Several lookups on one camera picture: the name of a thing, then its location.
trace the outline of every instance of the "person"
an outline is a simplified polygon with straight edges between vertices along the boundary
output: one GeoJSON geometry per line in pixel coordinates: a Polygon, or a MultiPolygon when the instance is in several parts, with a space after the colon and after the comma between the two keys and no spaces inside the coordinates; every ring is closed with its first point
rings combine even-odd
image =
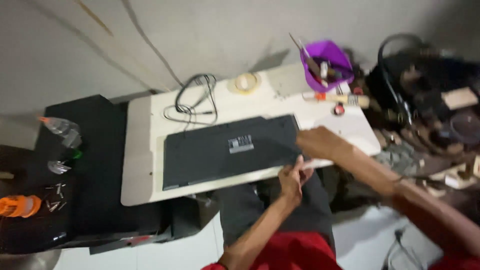
{"type": "MultiPolygon", "coordinates": [[[[309,157],[332,160],[351,172],[405,214],[444,251],[431,270],[480,269],[480,228],[460,212],[325,127],[300,131],[297,145],[309,157]]],[[[300,156],[279,172],[279,194],[265,211],[249,185],[219,190],[225,249],[217,263],[203,270],[341,269],[326,193],[304,165],[300,156]],[[251,227],[243,232],[245,226],[251,227]]]]}

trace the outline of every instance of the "white table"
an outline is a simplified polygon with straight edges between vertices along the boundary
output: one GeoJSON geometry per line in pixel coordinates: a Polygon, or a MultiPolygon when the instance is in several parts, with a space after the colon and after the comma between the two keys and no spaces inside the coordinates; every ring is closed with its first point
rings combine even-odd
{"type": "MultiPolygon", "coordinates": [[[[281,66],[259,72],[261,85],[251,94],[231,92],[227,84],[231,80],[217,83],[215,100],[218,108],[217,124],[263,116],[266,118],[285,114],[296,116],[300,129],[311,129],[320,125],[337,132],[368,155],[380,153],[380,145],[359,107],[346,107],[341,117],[332,114],[332,102],[306,102],[301,93],[312,90],[305,82],[301,63],[281,66]]],[[[349,92],[347,84],[341,86],[349,92]]],[[[190,194],[219,189],[222,187],[249,183],[276,176],[281,167],[245,173],[237,176],[162,191],[164,140],[167,135],[183,131],[185,124],[167,120],[163,109],[173,105],[178,91],[135,99],[128,108],[127,134],[121,203],[125,206],[140,205],[190,194]]],[[[182,104],[193,104],[204,93],[201,86],[190,87],[182,96],[182,104]]],[[[197,111],[212,110],[205,101],[197,111]]],[[[170,116],[182,118],[171,110],[170,116]]],[[[209,123],[213,115],[198,116],[197,121],[209,123]]],[[[204,125],[190,125],[198,129],[204,125]]],[[[329,160],[315,160],[312,166],[324,167],[332,164],[329,160]]]]}

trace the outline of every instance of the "purple bucket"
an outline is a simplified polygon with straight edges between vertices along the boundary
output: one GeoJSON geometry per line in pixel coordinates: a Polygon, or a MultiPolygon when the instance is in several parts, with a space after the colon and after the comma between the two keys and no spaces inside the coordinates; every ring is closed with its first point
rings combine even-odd
{"type": "Polygon", "coordinates": [[[314,43],[306,44],[305,49],[310,54],[311,57],[321,57],[330,61],[332,68],[341,70],[343,78],[329,83],[328,87],[323,86],[318,83],[310,73],[305,59],[307,58],[303,51],[300,52],[301,62],[303,63],[303,68],[305,70],[305,79],[307,80],[308,85],[316,92],[328,92],[331,89],[337,87],[342,82],[351,83],[353,82],[354,75],[352,70],[352,65],[348,60],[346,54],[331,40],[322,40],[314,43]]]}

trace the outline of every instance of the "floor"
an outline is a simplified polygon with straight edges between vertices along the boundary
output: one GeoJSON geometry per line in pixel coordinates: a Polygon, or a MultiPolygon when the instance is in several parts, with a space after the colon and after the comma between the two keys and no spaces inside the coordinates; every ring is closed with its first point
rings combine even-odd
{"type": "MultiPolygon", "coordinates": [[[[370,207],[336,215],[334,237],[337,260],[345,270],[380,269],[394,230],[406,226],[403,237],[423,264],[438,259],[442,252],[406,218],[390,208],[370,207]]],[[[63,250],[54,270],[198,270],[217,261],[223,252],[220,217],[214,219],[197,235],[165,244],[150,244],[89,255],[88,248],[63,250]]],[[[397,269],[415,269],[400,254],[394,263],[397,269]]]]}

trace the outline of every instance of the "gray pants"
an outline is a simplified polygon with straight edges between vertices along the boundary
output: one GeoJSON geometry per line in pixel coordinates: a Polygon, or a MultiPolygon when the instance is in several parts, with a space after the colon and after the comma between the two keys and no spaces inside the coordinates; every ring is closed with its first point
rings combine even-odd
{"type": "MultiPolygon", "coordinates": [[[[280,193],[279,180],[274,178],[266,181],[270,183],[269,197],[273,201],[280,193]]],[[[302,193],[301,205],[283,222],[279,231],[318,232],[335,251],[332,212],[328,205],[328,195],[317,173],[314,172],[305,183],[302,193]]],[[[233,244],[265,211],[264,203],[255,194],[251,184],[216,190],[215,197],[220,204],[220,223],[225,246],[233,244]]]]}

